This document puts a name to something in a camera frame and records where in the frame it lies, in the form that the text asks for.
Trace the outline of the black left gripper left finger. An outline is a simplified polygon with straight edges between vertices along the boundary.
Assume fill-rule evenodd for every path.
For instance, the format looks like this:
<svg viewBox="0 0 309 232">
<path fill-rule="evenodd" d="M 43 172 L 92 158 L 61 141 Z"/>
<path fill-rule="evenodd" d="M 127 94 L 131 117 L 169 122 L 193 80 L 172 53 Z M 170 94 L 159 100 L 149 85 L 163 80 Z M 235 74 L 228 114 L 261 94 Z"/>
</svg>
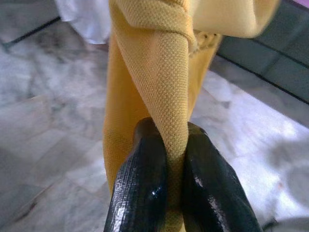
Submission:
<svg viewBox="0 0 309 232">
<path fill-rule="evenodd" d="M 104 231 L 161 231 L 167 195 L 167 152 L 153 120 L 144 118 L 135 127 L 133 148 L 117 173 Z"/>
</svg>

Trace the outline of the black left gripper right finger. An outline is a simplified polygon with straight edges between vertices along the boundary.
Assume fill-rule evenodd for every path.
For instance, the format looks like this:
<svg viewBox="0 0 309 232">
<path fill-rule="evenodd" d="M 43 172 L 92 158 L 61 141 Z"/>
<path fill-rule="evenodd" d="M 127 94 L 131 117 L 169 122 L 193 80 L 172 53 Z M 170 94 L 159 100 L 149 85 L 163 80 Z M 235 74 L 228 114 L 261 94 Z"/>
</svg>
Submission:
<svg viewBox="0 0 309 232">
<path fill-rule="evenodd" d="M 188 123 L 182 212 L 187 232 L 260 232 L 235 170 L 206 132 Z"/>
</svg>

